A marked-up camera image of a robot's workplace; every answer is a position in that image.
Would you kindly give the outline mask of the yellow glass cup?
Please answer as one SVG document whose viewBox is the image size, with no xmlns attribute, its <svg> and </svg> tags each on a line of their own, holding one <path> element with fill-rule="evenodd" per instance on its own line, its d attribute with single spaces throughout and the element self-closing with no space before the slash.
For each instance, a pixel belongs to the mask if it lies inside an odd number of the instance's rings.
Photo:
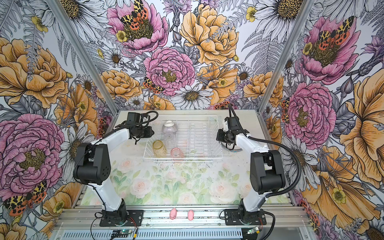
<svg viewBox="0 0 384 240">
<path fill-rule="evenodd" d="M 162 141 L 156 140 L 153 142 L 153 152 L 155 157 L 165 158 L 167 156 L 168 151 L 165 144 Z"/>
</svg>

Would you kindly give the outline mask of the pink glass cup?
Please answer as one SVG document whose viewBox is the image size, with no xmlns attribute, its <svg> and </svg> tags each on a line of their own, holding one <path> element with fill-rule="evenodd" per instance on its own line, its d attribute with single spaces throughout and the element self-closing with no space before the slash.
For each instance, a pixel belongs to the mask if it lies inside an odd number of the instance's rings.
<svg viewBox="0 0 384 240">
<path fill-rule="evenodd" d="M 184 158 L 185 158 L 185 155 L 180 148 L 173 148 L 171 150 L 171 159 L 173 161 L 183 161 Z"/>
</svg>

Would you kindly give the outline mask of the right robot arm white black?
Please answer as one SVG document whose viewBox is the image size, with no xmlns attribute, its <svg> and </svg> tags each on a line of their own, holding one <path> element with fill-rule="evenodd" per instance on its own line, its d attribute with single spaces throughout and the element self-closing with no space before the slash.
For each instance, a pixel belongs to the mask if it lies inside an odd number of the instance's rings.
<svg viewBox="0 0 384 240">
<path fill-rule="evenodd" d="M 237 117 L 227 117 L 224 128 L 218 130 L 217 141 L 239 147 L 250 157 L 250 183 L 252 189 L 241 199 L 237 210 L 224 210 L 227 226 L 265 225 L 262 205 L 269 194 L 278 192 L 286 185 L 281 155 L 270 150 L 263 139 L 254 139 L 242 129 Z"/>
</svg>

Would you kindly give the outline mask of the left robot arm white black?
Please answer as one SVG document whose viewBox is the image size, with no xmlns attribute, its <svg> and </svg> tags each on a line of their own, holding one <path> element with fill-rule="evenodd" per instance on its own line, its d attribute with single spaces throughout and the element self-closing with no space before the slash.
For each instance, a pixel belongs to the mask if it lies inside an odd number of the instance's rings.
<svg viewBox="0 0 384 240">
<path fill-rule="evenodd" d="M 106 133 L 99 140 L 80 144 L 75 156 L 73 177 L 79 183 L 91 188 L 102 202 L 101 227 L 133 224 L 125 201 L 118 195 L 110 179 L 112 165 L 110 152 L 127 140 L 151 138 L 155 132 L 150 123 L 159 113 L 149 111 L 143 114 L 129 112 L 127 119 Z"/>
</svg>

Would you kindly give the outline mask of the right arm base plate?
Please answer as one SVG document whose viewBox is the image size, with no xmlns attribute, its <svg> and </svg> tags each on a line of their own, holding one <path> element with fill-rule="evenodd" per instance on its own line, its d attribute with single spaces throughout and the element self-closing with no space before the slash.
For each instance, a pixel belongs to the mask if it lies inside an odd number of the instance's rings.
<svg viewBox="0 0 384 240">
<path fill-rule="evenodd" d="M 225 209 L 224 220 L 226 226 L 264 226 L 267 224 L 262 211 L 251 213 L 245 210 Z"/>
</svg>

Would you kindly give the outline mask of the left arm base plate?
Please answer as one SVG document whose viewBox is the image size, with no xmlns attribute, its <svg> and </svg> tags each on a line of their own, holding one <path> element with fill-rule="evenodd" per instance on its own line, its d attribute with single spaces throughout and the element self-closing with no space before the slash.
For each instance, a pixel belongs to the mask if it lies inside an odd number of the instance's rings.
<svg viewBox="0 0 384 240">
<path fill-rule="evenodd" d="M 103 211 L 100 227 L 140 227 L 142 225 L 144 211 Z"/>
</svg>

